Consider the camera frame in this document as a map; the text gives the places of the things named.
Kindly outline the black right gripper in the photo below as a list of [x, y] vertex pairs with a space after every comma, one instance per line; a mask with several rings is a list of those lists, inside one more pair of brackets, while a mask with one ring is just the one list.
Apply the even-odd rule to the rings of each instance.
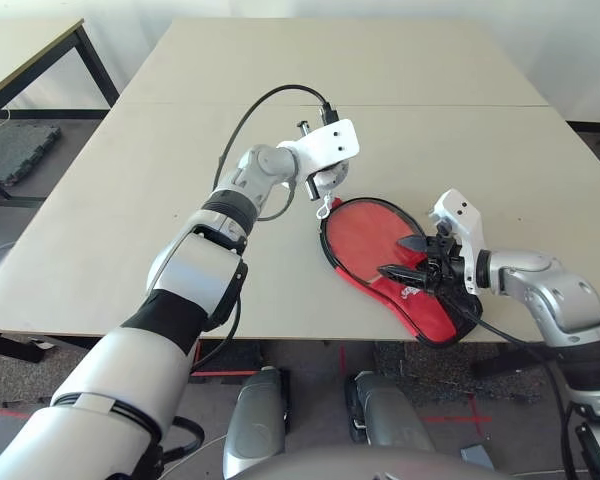
[[399, 239], [398, 244], [413, 252], [426, 253], [425, 272], [388, 264], [377, 268], [383, 277], [408, 287], [425, 288], [435, 296], [467, 294], [464, 258], [453, 237], [409, 235]]

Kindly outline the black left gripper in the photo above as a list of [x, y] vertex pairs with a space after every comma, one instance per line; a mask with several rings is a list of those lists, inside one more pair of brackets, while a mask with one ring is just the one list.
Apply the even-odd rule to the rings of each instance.
[[[302, 120], [297, 124], [302, 136], [307, 136], [310, 132], [310, 126], [307, 120]], [[349, 172], [348, 162], [339, 162], [317, 172], [313, 177], [305, 180], [305, 187], [308, 197], [311, 201], [316, 201], [320, 195], [334, 190], [343, 183]]]

